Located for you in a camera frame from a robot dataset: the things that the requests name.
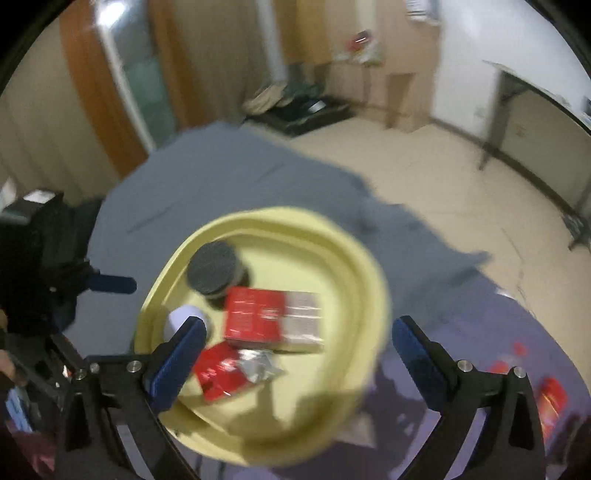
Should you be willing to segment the grey cloth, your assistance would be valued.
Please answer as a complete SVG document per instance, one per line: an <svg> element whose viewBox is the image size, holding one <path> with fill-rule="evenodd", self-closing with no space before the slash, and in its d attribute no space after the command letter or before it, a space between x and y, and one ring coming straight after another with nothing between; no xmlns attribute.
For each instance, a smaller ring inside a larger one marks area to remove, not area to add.
<svg viewBox="0 0 591 480"><path fill-rule="evenodd" d="M391 311L429 328L488 260L446 245L418 216L381 200L358 175L217 122L180 135L103 201L88 245L93 266L130 276L131 295L87 292L67 338L83 355L130 349L140 307L177 247L238 211L298 207L327 217L381 265Z"/></svg>

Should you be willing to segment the red silver Hongqiqu cigarette pack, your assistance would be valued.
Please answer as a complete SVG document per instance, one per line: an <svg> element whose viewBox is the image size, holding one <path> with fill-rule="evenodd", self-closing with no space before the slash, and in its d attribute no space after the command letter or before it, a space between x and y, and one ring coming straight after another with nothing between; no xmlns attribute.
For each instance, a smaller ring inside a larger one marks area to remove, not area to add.
<svg viewBox="0 0 591 480"><path fill-rule="evenodd" d="M324 347L322 310L311 292L232 288L223 339L238 348L308 353Z"/></svg>

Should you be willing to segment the yellow plastic tray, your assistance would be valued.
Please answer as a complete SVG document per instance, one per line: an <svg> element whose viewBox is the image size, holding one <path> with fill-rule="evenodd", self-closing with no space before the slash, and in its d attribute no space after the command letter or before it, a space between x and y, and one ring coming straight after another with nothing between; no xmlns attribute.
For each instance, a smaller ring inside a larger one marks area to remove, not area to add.
<svg viewBox="0 0 591 480"><path fill-rule="evenodd" d="M274 207L220 217L178 247L141 307L135 351L156 349L183 306L204 314L207 339L161 422L202 455L281 467L327 448L356 410L390 296L351 235Z"/></svg>

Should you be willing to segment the wooden cabinet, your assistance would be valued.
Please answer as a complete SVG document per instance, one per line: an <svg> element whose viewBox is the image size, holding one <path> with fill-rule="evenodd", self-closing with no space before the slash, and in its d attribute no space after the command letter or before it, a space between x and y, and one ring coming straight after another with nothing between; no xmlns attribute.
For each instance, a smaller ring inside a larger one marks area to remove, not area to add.
<svg viewBox="0 0 591 480"><path fill-rule="evenodd" d="M431 120L440 62L436 1L274 1L290 81L318 85L356 113L414 132Z"/></svg>

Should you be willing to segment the purple table cloth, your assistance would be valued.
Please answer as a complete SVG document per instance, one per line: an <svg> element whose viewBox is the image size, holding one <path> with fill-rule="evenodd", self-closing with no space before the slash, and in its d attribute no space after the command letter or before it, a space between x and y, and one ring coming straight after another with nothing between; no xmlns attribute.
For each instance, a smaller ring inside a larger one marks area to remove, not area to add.
<svg viewBox="0 0 591 480"><path fill-rule="evenodd" d="M590 476L588 456L567 454L568 436L590 414L590 394L573 362L544 329L516 301L503 295L484 276L468 286L445 311L429 337L441 343L455 359L467 359L482 371L514 353L534 388L546 378L565 389L567 404L548 445L546 476L558 479L569 467L574 478ZM393 347L384 351L374 383L359 420L369 436L353 435L338 441L310 460L290 468L242 467L204 458L203 479L397 479L418 453L439 416L427 409L419 391Z"/></svg>

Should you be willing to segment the black round lid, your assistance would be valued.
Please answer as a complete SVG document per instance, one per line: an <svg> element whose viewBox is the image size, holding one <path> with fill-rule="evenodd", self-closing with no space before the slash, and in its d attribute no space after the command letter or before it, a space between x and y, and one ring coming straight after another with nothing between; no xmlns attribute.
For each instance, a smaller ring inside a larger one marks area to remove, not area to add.
<svg viewBox="0 0 591 480"><path fill-rule="evenodd" d="M200 246L186 268L188 285L208 301L223 299L233 287L249 286L249 270L235 247L216 240Z"/></svg>

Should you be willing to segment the black floor scale mat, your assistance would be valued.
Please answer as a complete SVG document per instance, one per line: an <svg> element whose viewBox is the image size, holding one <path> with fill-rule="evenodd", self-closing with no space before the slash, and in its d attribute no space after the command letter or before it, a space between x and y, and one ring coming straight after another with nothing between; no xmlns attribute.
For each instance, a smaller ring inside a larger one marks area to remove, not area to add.
<svg viewBox="0 0 591 480"><path fill-rule="evenodd" d="M274 82L242 103L245 117L287 137L297 137L353 117L345 100L318 84Z"/></svg>

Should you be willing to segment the crumpled red silver pack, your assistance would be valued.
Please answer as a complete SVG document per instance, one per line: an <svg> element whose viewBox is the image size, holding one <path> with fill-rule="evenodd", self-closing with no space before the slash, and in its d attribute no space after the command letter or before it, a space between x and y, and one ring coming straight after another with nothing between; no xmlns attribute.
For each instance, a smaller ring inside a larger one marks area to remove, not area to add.
<svg viewBox="0 0 591 480"><path fill-rule="evenodd" d="M239 349L228 342L204 349L192 371L207 403L228 399L283 375L273 352Z"/></svg>

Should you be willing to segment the black metal desk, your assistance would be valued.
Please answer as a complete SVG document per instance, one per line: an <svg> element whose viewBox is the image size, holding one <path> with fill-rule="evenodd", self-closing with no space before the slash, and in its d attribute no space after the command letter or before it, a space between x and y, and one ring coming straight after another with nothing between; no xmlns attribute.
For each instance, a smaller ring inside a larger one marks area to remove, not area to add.
<svg viewBox="0 0 591 480"><path fill-rule="evenodd" d="M498 83L479 169L497 159L547 197L571 235L590 247L590 118L562 97L493 62Z"/></svg>

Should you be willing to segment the white round container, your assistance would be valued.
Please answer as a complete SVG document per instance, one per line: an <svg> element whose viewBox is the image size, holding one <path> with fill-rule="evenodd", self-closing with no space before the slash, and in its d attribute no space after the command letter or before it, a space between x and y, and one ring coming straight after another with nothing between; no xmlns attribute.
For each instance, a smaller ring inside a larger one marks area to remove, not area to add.
<svg viewBox="0 0 591 480"><path fill-rule="evenodd" d="M174 334L182 327L187 319L190 317L195 317L200 319L204 322L206 336L205 338L209 338L211 336L211 319L209 319L207 313L202 311L201 309L197 308L197 306L193 305L181 305L178 308L172 310L166 318L166 321L163 326L162 330L162 338L165 342L172 339Z"/></svg>

